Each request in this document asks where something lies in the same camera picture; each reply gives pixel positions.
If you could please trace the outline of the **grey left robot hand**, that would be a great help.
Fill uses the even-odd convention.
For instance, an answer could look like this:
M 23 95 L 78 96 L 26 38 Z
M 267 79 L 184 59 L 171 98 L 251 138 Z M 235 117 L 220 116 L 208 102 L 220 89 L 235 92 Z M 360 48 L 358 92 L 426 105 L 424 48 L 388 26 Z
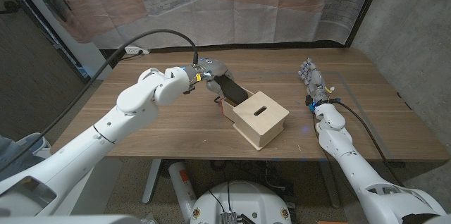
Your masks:
M 220 97 L 224 97 L 222 86 L 218 83 L 216 77 L 224 76 L 232 81 L 234 80 L 233 74 L 227 65 L 214 58 L 200 58 L 196 65 L 185 66 L 183 70 L 187 73 L 190 80 L 190 86 L 183 94 L 189 94 L 194 90 L 197 82 L 206 81 L 208 90 L 218 94 Z

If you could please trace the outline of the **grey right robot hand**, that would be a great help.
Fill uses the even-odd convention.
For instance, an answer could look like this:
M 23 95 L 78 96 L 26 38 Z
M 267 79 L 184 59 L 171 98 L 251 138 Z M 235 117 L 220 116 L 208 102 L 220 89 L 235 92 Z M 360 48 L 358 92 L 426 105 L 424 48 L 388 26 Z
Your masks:
M 307 94 L 315 101 L 326 101 L 329 93 L 326 90 L 326 82 L 316 64 L 308 58 L 298 71 L 299 76 L 307 87 Z

